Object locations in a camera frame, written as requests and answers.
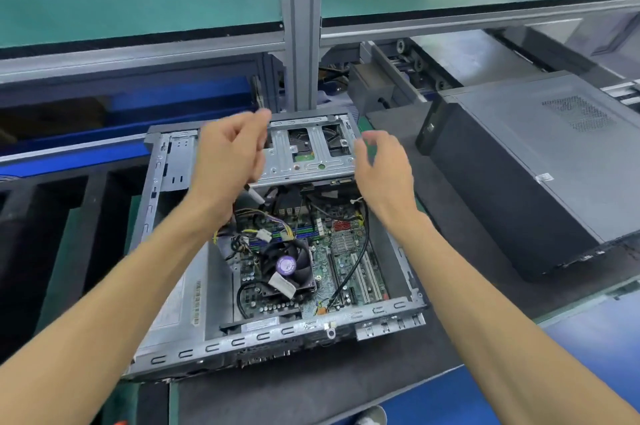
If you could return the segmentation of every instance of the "metal case frame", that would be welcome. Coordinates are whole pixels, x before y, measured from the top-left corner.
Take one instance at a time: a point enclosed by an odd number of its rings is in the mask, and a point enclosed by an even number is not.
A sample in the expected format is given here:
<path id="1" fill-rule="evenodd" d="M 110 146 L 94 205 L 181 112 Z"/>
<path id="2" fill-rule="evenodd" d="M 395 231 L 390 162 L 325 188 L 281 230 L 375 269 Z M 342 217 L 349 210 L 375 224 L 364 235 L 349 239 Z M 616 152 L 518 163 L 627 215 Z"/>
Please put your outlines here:
<path id="1" fill-rule="evenodd" d="M 336 180 L 352 176 L 353 155 L 331 157 L 322 135 L 323 124 L 337 124 L 353 141 L 360 135 L 353 118 L 344 109 L 279 113 L 273 116 L 269 133 L 273 146 L 266 152 L 265 172 L 254 187 L 300 182 Z M 187 189 L 195 160 L 201 122 L 157 126 L 150 129 L 151 162 L 142 203 L 136 219 L 131 250 L 153 230 L 163 208 L 162 193 Z M 294 162 L 283 133 L 288 128 L 307 127 L 316 159 Z M 232 269 L 220 250 L 207 243 L 198 252 L 168 301 L 173 314 L 158 316 L 166 326 L 152 326 L 124 373 L 128 380 L 178 379 L 237 364 L 251 364 L 291 351 L 330 344 L 341 339 L 376 337 L 424 324 L 421 310 L 427 306 L 424 291 L 402 248 L 374 214 L 369 216 L 370 241 L 383 271 L 390 299 L 338 312 L 287 323 L 273 317 L 258 320 L 251 330 L 224 335 L 218 324 L 232 316 Z"/>

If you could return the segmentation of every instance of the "blue floor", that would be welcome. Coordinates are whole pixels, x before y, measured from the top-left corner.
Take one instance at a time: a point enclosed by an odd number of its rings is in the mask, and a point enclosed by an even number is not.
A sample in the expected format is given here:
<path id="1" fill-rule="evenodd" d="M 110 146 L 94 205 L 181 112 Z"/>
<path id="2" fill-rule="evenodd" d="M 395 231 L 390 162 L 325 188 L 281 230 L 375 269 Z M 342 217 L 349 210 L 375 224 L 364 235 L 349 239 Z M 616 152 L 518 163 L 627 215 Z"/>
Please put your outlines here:
<path id="1" fill-rule="evenodd" d="M 607 300 L 545 331 L 640 410 L 640 292 Z M 389 425 L 500 423 L 464 367 L 391 398 L 382 406 Z"/>

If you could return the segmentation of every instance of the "person's right hand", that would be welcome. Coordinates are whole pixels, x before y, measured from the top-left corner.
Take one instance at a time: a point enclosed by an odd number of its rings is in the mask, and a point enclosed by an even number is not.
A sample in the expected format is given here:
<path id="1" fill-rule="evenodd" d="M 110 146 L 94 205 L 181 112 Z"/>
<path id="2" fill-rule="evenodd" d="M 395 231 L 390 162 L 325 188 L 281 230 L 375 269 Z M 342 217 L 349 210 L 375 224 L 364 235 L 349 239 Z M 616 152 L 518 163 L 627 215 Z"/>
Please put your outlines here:
<path id="1" fill-rule="evenodd" d="M 378 147 L 373 165 L 369 163 L 365 141 Z M 355 155 L 360 194 L 397 239 L 395 230 L 418 213 L 406 152 L 398 139 L 386 131 L 364 131 L 362 138 L 355 141 Z"/>

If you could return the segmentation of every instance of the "ventilation grille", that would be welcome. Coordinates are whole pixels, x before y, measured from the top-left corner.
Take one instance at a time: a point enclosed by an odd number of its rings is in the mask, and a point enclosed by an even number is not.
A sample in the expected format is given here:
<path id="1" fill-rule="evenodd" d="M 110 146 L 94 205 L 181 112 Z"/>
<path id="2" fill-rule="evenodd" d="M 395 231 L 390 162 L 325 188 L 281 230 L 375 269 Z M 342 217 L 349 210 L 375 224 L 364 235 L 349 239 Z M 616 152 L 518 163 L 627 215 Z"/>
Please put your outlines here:
<path id="1" fill-rule="evenodd" d="M 616 124 L 606 113 L 580 96 L 544 101 L 542 106 L 552 109 L 577 131 L 593 131 Z"/>

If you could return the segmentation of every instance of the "motherboard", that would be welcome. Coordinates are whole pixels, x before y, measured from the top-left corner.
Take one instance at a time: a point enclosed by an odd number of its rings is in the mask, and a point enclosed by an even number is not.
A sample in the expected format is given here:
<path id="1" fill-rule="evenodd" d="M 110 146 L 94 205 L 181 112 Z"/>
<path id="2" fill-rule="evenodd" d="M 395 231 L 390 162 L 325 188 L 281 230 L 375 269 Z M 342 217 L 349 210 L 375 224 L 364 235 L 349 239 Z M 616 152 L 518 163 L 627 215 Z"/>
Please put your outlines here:
<path id="1" fill-rule="evenodd" d="M 237 276 L 234 291 L 240 316 L 250 320 L 299 314 L 308 319 L 344 307 L 388 300 L 371 244 L 367 242 L 362 253 L 367 241 L 365 219 L 356 207 L 350 202 L 316 201 L 313 205 L 281 207 L 272 213 L 238 211 L 235 223 L 239 236 L 232 237 L 227 252 L 233 253 L 227 261 Z M 293 237 L 286 227 L 291 228 Z M 360 264 L 346 281 L 360 253 Z M 280 267 L 274 271 L 270 259 L 277 259 L 278 264 L 287 259 L 295 261 L 300 277 L 296 273 L 287 275 Z M 287 275 L 295 285 L 293 296 L 266 284 L 276 272 Z"/>

